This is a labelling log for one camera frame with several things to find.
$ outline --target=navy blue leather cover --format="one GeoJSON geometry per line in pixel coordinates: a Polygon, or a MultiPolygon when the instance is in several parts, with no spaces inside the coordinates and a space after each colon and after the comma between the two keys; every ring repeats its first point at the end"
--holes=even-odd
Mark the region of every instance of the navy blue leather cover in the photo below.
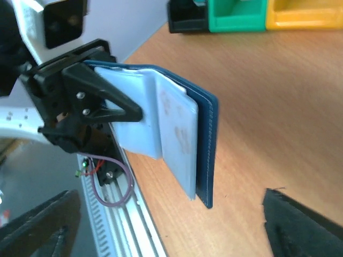
{"type": "Polygon", "coordinates": [[[194,83],[155,65],[129,65],[87,60],[90,67],[117,67],[123,69],[154,69],[184,87],[187,95],[198,104],[198,150],[196,193],[207,208],[213,207],[213,176],[219,104],[215,95],[200,88],[194,83]]]}

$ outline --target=wooden table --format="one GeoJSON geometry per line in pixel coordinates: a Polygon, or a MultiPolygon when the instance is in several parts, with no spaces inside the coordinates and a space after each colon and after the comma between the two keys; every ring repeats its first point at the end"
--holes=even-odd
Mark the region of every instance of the wooden table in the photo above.
{"type": "Polygon", "coordinates": [[[128,63],[167,68],[220,101],[214,207],[162,160],[129,159],[170,256],[272,256],[265,188],[343,225],[343,32],[169,34],[128,63]]]}

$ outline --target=bolt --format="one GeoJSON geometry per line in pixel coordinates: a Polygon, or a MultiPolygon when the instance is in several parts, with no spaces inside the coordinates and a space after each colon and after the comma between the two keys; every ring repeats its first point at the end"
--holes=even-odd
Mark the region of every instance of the bolt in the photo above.
{"type": "Polygon", "coordinates": [[[84,109],[84,110],[82,111],[82,114],[85,115],[85,116],[87,116],[87,115],[90,114],[90,113],[91,113],[91,110],[90,110],[90,109],[84,109]]]}
{"type": "Polygon", "coordinates": [[[106,173],[106,177],[107,177],[108,179],[112,179],[112,178],[113,178],[113,172],[112,172],[112,171],[108,171],[108,172],[106,173]]]}
{"type": "Polygon", "coordinates": [[[80,99],[80,100],[85,98],[85,96],[86,96],[86,94],[84,92],[79,92],[76,94],[76,98],[80,99]]]}

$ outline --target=yellow bin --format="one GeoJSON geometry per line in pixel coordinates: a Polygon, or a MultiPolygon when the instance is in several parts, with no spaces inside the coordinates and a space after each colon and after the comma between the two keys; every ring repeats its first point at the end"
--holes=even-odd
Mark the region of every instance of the yellow bin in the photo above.
{"type": "Polygon", "coordinates": [[[269,0],[266,28],[343,28],[343,0],[269,0]]]}

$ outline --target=open wallet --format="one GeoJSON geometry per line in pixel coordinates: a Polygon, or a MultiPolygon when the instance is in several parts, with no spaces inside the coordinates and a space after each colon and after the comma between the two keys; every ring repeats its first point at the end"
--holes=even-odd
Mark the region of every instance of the open wallet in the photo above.
{"type": "MultiPolygon", "coordinates": [[[[190,200],[213,206],[219,104],[216,96],[154,65],[86,60],[104,80],[143,111],[139,122],[113,122],[123,149],[163,158],[190,200]]],[[[121,109],[106,100],[104,108],[121,109]]]]}

